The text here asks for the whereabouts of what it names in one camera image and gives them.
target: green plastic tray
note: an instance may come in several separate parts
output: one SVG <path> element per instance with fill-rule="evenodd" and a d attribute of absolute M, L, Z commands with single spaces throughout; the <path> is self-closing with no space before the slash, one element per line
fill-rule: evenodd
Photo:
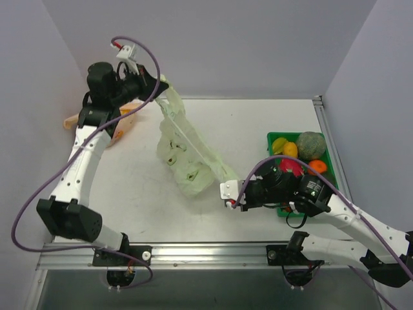
<path fill-rule="evenodd" d="M 289 142 L 296 142 L 298 139 L 298 136 L 301 134 L 301 132 L 269 132 L 267 134 L 267 140 L 268 140 L 268 152 L 271 155 L 274 155 L 274 153 L 272 152 L 272 143 L 278 139 L 278 138 L 286 138 Z M 320 160 L 324 161 L 327 164 L 327 169 L 330 173 L 332 173 L 334 175 L 334 177 L 336 177 L 336 174 L 334 173 L 334 169 L 333 169 L 333 165 L 331 164 L 331 159 L 330 159 L 330 155 L 328 153 L 328 150 L 325 151 L 324 155 L 322 155 L 322 157 L 320 157 Z M 276 160 L 276 163 L 279 164 L 281 161 L 281 159 Z M 285 218 L 288 215 L 288 211 L 285 211 L 284 209 L 281 208 L 277 208 L 277 214 L 278 216 Z M 302 218 L 304 216 L 303 213 L 291 213 L 290 217 L 291 218 Z"/>

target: gray wall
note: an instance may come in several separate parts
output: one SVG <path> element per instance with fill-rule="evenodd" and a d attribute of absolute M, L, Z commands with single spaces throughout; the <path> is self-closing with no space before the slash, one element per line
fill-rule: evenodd
<path fill-rule="evenodd" d="M 185 96 L 298 99 L 325 93 L 376 0 L 43 2 L 84 76 L 124 34 Z"/>
<path fill-rule="evenodd" d="M 72 135 L 62 122 L 80 108 L 85 87 L 40 0 L 0 1 L 0 37 L 0 308 L 20 310 L 38 255 L 14 247 L 12 222 L 29 195 L 66 161 Z M 31 247 L 50 239 L 35 205 L 18 237 Z"/>
<path fill-rule="evenodd" d="M 325 96 L 354 201 L 413 231 L 413 3 L 379 0 Z M 409 283 L 389 290 L 411 309 Z"/>

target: plastic bag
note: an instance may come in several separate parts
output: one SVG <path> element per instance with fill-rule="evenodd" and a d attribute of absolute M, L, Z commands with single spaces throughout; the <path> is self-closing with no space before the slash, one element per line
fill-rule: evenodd
<path fill-rule="evenodd" d="M 169 84 L 169 88 L 164 92 L 167 101 L 156 99 L 164 115 L 159 126 L 162 135 L 157 155 L 173 171 L 182 193 L 193 197 L 208 188 L 215 179 L 220 183 L 238 179 L 187 120 L 183 101 L 170 82 L 164 76 L 161 79 Z"/>

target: orange fruit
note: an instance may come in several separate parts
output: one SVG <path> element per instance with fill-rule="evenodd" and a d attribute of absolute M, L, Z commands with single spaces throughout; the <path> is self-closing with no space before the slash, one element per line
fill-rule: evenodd
<path fill-rule="evenodd" d="M 308 165 L 320 174 L 327 171 L 327 165 L 322 160 L 312 160 L 308 163 Z M 308 170 L 308 173 L 313 176 L 315 175 L 310 169 Z"/>
<path fill-rule="evenodd" d="M 298 157 L 297 145 L 294 142 L 287 142 L 284 144 L 283 154 L 294 158 Z"/>

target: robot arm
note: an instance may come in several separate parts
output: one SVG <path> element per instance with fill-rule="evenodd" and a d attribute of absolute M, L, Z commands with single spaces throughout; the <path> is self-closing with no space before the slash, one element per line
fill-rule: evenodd
<path fill-rule="evenodd" d="M 295 177 L 282 172 L 274 161 L 262 165 L 256 171 L 256 180 L 245 187 L 241 199 L 241 211 L 268 204 L 289 205 L 293 212 L 329 223 L 351 236 L 353 241 L 331 240 L 296 231 L 288 245 L 278 254 L 298 257 L 302 254 L 303 265 L 324 261 L 329 264 L 349 265 L 365 270 L 382 284 L 401 287 L 410 278 L 389 253 L 377 236 L 361 220 L 363 215 L 387 241 L 401 261 L 413 271 L 413 233 L 398 231 L 381 223 L 373 216 L 355 207 L 352 212 L 347 205 L 317 176 Z M 231 180 L 220 185 L 221 199 L 233 208 L 242 193 L 243 182 Z"/>
<path fill-rule="evenodd" d="M 94 63 L 88 68 L 87 83 L 90 91 L 85 94 L 79 113 L 72 157 L 79 148 L 83 151 L 64 171 L 48 200 L 40 199 L 37 213 L 49 232 L 55 236 L 82 240 L 98 248 L 129 253 L 126 234 L 103 224 L 102 216 L 89 209 L 92 182 L 102 157 L 117 125 L 114 122 L 98 132 L 93 139 L 84 141 L 101 125 L 120 116 L 119 108 L 135 98 L 147 100 L 154 90 L 156 80 L 144 66 L 134 61 L 135 46 L 123 46 L 118 58 L 125 64 L 125 77 L 114 72 L 110 63 Z M 155 98 L 168 88 L 161 82 Z"/>

